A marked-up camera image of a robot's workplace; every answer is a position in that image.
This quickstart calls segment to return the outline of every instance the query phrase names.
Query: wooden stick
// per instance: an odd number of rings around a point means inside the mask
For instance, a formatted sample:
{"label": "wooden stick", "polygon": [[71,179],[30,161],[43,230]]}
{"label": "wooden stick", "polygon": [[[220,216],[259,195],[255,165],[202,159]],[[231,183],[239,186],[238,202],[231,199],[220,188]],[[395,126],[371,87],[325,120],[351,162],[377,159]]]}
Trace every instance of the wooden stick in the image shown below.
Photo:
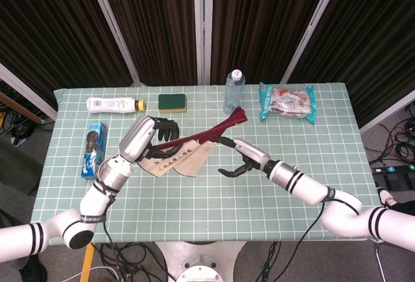
{"label": "wooden stick", "polygon": [[38,124],[43,124],[44,123],[44,121],[42,119],[40,119],[37,115],[30,112],[28,109],[26,109],[25,107],[23,107],[21,104],[17,103],[16,101],[12,100],[10,97],[8,97],[7,95],[5,95],[2,92],[0,92],[0,102],[2,102],[3,104],[5,104],[5,105],[7,105],[11,108],[13,108],[14,110],[21,113],[26,118],[32,120],[35,123],[38,123]]}

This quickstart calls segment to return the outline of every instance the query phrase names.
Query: grid tablecloth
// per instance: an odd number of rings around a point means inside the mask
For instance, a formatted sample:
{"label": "grid tablecloth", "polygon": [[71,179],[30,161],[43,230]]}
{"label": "grid tablecloth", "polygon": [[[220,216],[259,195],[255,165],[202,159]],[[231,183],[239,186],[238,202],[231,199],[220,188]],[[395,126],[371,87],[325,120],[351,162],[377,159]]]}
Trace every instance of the grid tablecloth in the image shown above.
{"label": "grid tablecloth", "polygon": [[[187,112],[159,113],[160,93],[185,93]],[[287,117],[259,121],[258,86],[247,85],[242,107],[248,121],[224,135],[242,138],[273,159],[297,165],[321,183],[357,195],[364,207],[379,205],[346,86],[315,84],[315,93],[315,125]],[[174,119],[181,136],[207,130],[227,118],[222,111],[224,86],[61,89],[55,94],[58,119],[34,204],[33,222],[78,208],[91,187],[93,181],[80,177],[88,123],[101,121],[108,127],[106,155],[112,156],[118,153],[123,135],[142,114],[88,113],[88,97],[143,99],[147,115]],[[299,240],[316,218],[319,207],[308,206],[289,195],[257,170],[234,179],[217,171],[235,169],[241,164],[240,154],[218,145],[196,178],[180,176],[174,169],[155,178],[136,165],[108,210],[108,231],[116,242]],[[318,222],[305,239],[345,238],[338,238]],[[107,241],[102,224],[93,240]]]}

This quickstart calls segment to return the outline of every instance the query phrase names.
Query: teal snack bag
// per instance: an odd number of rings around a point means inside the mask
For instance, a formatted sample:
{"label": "teal snack bag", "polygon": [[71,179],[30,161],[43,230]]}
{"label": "teal snack bag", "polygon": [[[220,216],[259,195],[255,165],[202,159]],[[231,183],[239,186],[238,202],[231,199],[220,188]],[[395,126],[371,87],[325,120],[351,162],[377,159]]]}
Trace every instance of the teal snack bag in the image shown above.
{"label": "teal snack bag", "polygon": [[292,91],[277,84],[259,83],[259,101],[262,121],[271,113],[288,115],[290,117],[306,118],[315,123],[317,116],[314,86],[306,86],[301,91]]}
{"label": "teal snack bag", "polygon": [[98,168],[105,159],[107,134],[108,129],[104,123],[92,122],[88,124],[81,177],[88,180],[97,177]]}

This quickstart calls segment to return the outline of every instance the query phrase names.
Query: gray floor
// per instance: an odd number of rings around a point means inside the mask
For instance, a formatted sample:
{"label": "gray floor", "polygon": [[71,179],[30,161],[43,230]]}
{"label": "gray floor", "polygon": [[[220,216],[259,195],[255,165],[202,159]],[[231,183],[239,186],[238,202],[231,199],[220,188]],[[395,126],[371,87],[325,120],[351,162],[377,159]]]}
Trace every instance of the gray floor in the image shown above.
{"label": "gray floor", "polygon": [[[401,110],[383,123],[390,128],[406,117],[409,117],[408,113]],[[50,132],[36,130],[19,149],[43,162],[50,136]],[[381,127],[375,126],[363,134],[362,138],[367,147],[382,150],[387,133]],[[376,152],[368,152],[369,159],[376,157]],[[401,163],[388,161],[387,164],[399,165]],[[33,197],[22,196],[4,185],[0,185],[0,194],[0,207],[24,222],[30,220]],[[415,192],[396,193],[395,196],[401,201],[415,200]],[[279,261],[270,274],[271,281],[285,266],[295,244],[295,242],[283,242]],[[237,258],[234,281],[254,282],[263,266],[269,246],[270,242],[247,243]],[[150,244],[150,247],[160,257],[160,251],[155,244]],[[131,251],[129,255],[133,259],[138,259],[141,252]],[[40,255],[42,263],[48,270],[49,281],[54,282],[62,281],[80,272],[83,258],[84,249],[71,251],[64,246],[50,246]],[[415,281],[415,253],[384,246],[381,249],[381,258],[388,282]],[[99,256],[95,253],[93,266],[100,264]],[[163,276],[157,264],[150,257],[147,257],[145,267],[156,275]],[[0,272],[0,281],[20,281],[18,272],[7,264],[0,264]],[[105,270],[97,270],[91,273],[89,280],[100,281],[102,277],[110,277],[110,275]],[[146,281],[146,279],[141,276],[135,281]],[[278,281],[381,281],[381,276],[375,262],[371,241],[303,242],[289,269]]]}

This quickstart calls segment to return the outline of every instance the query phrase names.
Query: bottle cap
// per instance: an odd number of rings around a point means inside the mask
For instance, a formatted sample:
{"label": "bottle cap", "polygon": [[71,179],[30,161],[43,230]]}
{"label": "bottle cap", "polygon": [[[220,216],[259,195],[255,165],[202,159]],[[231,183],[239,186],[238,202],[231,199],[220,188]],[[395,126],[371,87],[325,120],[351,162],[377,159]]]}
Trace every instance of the bottle cap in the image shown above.
{"label": "bottle cap", "polygon": [[142,99],[136,100],[136,110],[142,112],[145,110],[145,101]]}
{"label": "bottle cap", "polygon": [[242,78],[242,71],[235,69],[234,71],[232,71],[232,80],[233,81],[240,81],[240,79]]}

